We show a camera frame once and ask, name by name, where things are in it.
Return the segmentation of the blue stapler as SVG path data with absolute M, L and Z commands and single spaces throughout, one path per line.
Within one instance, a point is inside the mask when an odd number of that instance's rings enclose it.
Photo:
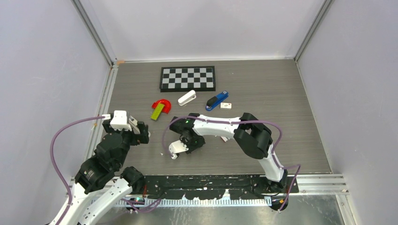
M 224 101 L 228 96 L 229 96 L 229 93 L 228 93 L 226 90 L 220 92 L 220 93 L 217 94 L 216 96 L 213 96 L 212 98 L 210 98 L 209 100 L 207 100 L 205 109 L 206 109 L 207 111 L 212 111 L 212 110 L 215 109 L 222 101 Z

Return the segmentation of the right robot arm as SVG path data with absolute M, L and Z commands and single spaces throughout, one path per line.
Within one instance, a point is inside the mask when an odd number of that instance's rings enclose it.
M 258 160 L 265 172 L 268 187 L 273 192 L 281 192 L 287 186 L 287 169 L 285 169 L 275 153 L 280 139 L 273 141 L 268 122 L 260 121 L 250 113 L 240 117 L 215 118 L 199 113 L 190 113 L 183 117 L 174 117 L 168 129 L 177 133 L 179 139 L 163 148 L 172 159 L 180 153 L 190 154 L 201 148 L 205 136 L 219 136 L 234 140 L 241 150 L 250 158 Z

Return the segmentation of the white staple box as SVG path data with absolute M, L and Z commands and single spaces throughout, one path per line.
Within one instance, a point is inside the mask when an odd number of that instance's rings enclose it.
M 222 103 L 220 104 L 220 108 L 221 108 L 221 109 L 232 109 L 232 104 L 231 104 L 231 103 L 224 103 L 224 102 L 222 102 Z

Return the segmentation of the black and white stapler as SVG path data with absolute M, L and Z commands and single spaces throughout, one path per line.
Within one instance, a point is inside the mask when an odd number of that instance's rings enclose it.
M 143 135 L 141 134 L 141 130 L 139 129 L 139 126 L 138 126 L 139 123 L 143 123 L 145 125 L 145 133 Z M 149 138 L 151 136 L 151 133 L 149 131 L 149 126 L 142 121 L 137 121 L 131 115 L 129 116 L 129 124 L 132 127 L 132 135 L 134 138 L 137 138 L 137 137 Z

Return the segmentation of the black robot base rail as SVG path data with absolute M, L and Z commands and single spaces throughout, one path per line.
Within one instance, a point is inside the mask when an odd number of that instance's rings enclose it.
M 281 185 L 264 175 L 147 175 L 133 190 L 132 195 L 150 199 L 193 200 L 221 199 L 228 195 L 231 200 L 262 199 L 268 196 L 299 192 L 296 181 L 285 176 Z

